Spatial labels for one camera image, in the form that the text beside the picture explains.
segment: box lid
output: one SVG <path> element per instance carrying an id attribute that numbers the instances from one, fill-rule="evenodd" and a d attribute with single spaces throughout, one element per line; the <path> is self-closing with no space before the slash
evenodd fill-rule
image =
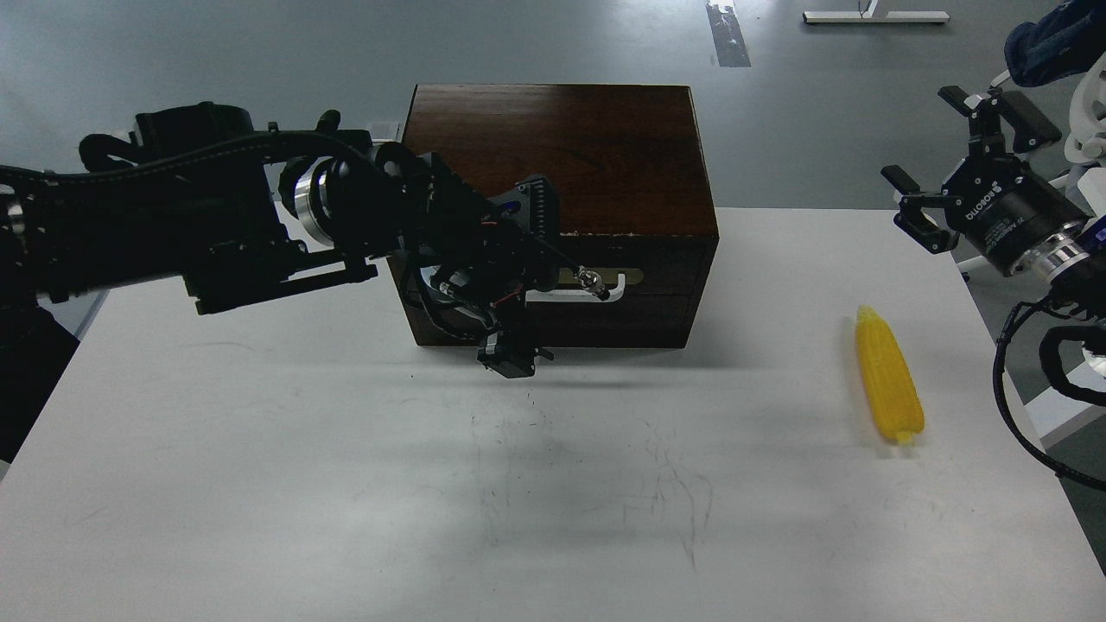
<path id="1" fill-rule="evenodd" d="M 718 237 L 688 86 L 419 84 L 403 142 L 486 196 L 547 176 L 564 236 Z"/>

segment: white stand base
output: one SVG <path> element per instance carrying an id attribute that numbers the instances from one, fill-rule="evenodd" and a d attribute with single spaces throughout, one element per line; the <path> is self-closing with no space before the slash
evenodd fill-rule
<path id="1" fill-rule="evenodd" d="M 946 23 L 945 11 L 888 11 L 884 17 L 856 11 L 804 11 L 806 23 Z"/>

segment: blue fabric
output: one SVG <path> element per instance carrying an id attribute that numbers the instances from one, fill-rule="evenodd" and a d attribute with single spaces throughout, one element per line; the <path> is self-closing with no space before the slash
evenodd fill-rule
<path id="1" fill-rule="evenodd" d="M 1061 2 L 1037 23 L 1023 23 L 1006 38 L 1010 77 L 1041 86 L 1083 73 L 1106 52 L 1106 0 Z"/>

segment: black robotic arm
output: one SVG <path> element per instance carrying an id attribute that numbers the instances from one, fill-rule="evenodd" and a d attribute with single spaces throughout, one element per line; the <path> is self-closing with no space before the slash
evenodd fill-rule
<path id="1" fill-rule="evenodd" d="M 598 298 L 597 276 L 553 246 L 556 193 L 531 177 L 488 199 L 436 154 L 374 145 L 326 112 L 313 131 L 254 131 L 244 110 L 205 102 L 136 117 L 131 141 L 82 141 L 87 174 L 0 166 L 0 344 L 21 338 L 39 296 L 181 276 L 199 313 L 217 313 L 377 276 L 403 253 L 406 279 L 441 330 L 480 341 L 479 360 L 508 377 L 546 354 L 525 293 L 572 269 Z M 281 224 L 264 166 L 284 164 L 283 208 L 332 247 L 310 252 Z M 296 274 L 331 267 L 322 274 Z M 447 323 L 457 309 L 473 321 Z"/>

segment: robotic arm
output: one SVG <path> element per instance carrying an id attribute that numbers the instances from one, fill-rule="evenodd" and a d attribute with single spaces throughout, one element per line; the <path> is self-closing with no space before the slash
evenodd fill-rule
<path id="1" fill-rule="evenodd" d="M 596 298 L 598 276 L 554 246 L 557 197 L 533 176 L 488 199 L 436 154 L 374 145 L 338 129 L 328 111 L 314 131 L 255 132 L 244 110 L 205 102 L 136 117 L 131 142 L 91 135 L 87 174 L 0 166 L 0 344 L 20 339 L 39 296 L 70 296 L 181 276 L 199 313 L 218 313 L 377 276 L 368 260 L 406 259 L 405 300 L 435 325 L 480 342 L 478 360 L 507 377 L 549 355 L 525 294 L 555 287 L 567 267 Z M 317 241 L 289 237 L 264 165 L 284 164 L 285 210 Z M 323 267 L 322 274 L 293 278 Z M 466 326 L 441 311 L 457 309 Z"/>
<path id="2" fill-rule="evenodd" d="M 1085 322 L 1095 323 L 1057 326 L 1046 333 L 1040 345 L 1042 369 L 1058 393 L 1106 406 L 1106 394 L 1067 381 L 1060 359 L 1064 341 L 1081 342 L 1088 353 L 1106 355 L 1106 329 L 1100 325 L 1106 320 L 1106 219 L 1092 222 L 1032 169 L 1030 155 L 1060 142 L 1062 134 L 1022 93 L 995 86 L 985 94 L 969 95 L 958 86 L 946 86 L 939 95 L 968 118 L 968 156 L 939 193 L 922 191 L 898 166 L 884 167 L 881 173 L 895 187 L 899 205 L 895 224 L 932 253 L 951 250 L 963 236 L 1003 276 L 1030 270 L 1047 283 L 1047 296 L 1011 310 L 998 339 L 992 367 L 995 402 L 1006 426 L 1039 462 L 1060 477 L 1106 490 L 1106 481 L 1053 459 L 1025 438 L 1010 412 L 1002 379 L 1006 348 L 1034 313 L 1062 319 L 1082 314 Z M 1002 121 L 1014 129 L 1013 153 L 1006 151 Z M 1094 134 L 1100 138 L 1102 120 L 1096 121 L 1099 129 Z M 1070 139 L 1077 139 L 1075 134 Z M 1083 136 L 1081 144 L 1093 145 L 1094 139 Z M 939 227 L 924 208 L 943 209 L 952 230 Z"/>

